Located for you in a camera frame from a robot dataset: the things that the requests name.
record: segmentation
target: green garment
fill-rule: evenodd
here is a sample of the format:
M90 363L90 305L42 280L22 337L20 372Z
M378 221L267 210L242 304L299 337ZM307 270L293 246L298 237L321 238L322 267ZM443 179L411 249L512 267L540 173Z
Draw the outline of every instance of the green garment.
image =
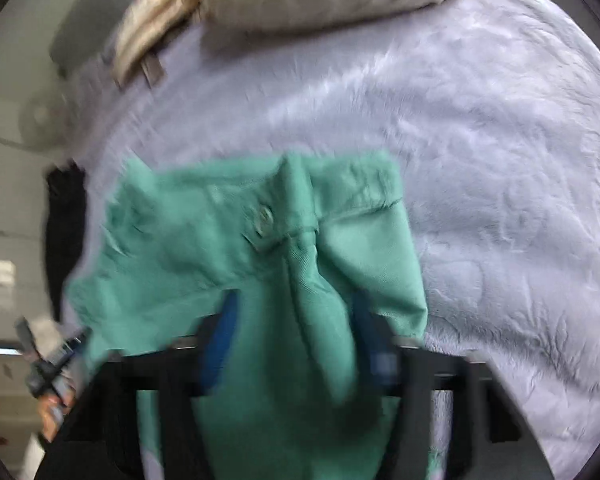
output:
M355 288L397 333L427 320L402 186L386 155L225 160L154 173L128 162L104 246L69 298L93 329L91 371L111 349L164 348L241 291L221 382L193 401L219 480L370 480L395 401L360 380ZM142 443L159 455L153 396Z

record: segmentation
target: person's hand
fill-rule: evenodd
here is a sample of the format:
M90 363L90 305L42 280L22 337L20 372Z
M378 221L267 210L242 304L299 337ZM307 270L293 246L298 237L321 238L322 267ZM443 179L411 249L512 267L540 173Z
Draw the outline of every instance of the person's hand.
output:
M63 410L66 415L71 410L71 406L75 400L75 392L72 388L69 388L66 395L62 398L65 404L65 408ZM57 411L58 408L61 408L60 399L55 394L47 394L43 397L40 397L38 400L38 414L42 419L42 436L46 438L48 442L51 442L58 429L60 427L58 421L56 420L56 416L54 415L54 411Z

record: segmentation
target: green fabric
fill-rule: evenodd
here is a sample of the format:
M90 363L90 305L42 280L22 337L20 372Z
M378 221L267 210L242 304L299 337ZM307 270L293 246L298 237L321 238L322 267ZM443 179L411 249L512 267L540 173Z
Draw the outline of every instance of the green fabric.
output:
M370 480L395 402L360 381L348 306L366 288L397 333L427 309L402 204L381 153L285 155L154 173L128 162L94 270L69 297L93 329L91 370L192 333L238 288L238 329L221 383L194 402L219 480ZM145 446L159 453L152 395Z

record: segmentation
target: green pants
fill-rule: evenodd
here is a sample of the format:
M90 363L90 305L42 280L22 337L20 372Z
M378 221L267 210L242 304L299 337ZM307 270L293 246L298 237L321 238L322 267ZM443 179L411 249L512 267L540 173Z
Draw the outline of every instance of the green pants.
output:
M348 303L356 288L397 333L422 336L427 309L385 155L219 161L154 173L128 162L104 246L69 298L109 350L164 348L241 291L221 383L194 402L219 480L370 480L395 404L359 377ZM159 455L153 394L142 443Z

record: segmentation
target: bed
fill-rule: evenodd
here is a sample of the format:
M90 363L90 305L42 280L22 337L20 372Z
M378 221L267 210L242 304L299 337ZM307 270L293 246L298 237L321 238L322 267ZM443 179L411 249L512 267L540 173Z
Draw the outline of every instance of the bed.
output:
M600 52L549 0L448 0L304 35L189 27L165 79L110 77L110 39L70 80L88 173L87 272L109 193L153 168L295 150L387 150L429 305L426 345L486 352L558 480L600 443ZM64 305L67 330L75 323ZM433 446L445 449L445 396ZM151 478L159 467L147 458Z

